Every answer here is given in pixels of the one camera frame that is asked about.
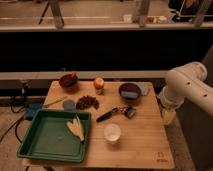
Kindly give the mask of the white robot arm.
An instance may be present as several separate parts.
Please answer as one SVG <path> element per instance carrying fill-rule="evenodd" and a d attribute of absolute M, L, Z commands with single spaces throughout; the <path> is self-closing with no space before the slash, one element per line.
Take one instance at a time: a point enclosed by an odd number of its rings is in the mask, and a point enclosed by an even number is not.
<path fill-rule="evenodd" d="M 213 116 L 213 87 L 205 83 L 207 69 L 200 62 L 191 62 L 169 70 L 165 75 L 166 85 L 157 98 L 162 106 L 162 119 L 169 125 L 176 117 L 176 110 L 184 99 L 198 105 Z"/>

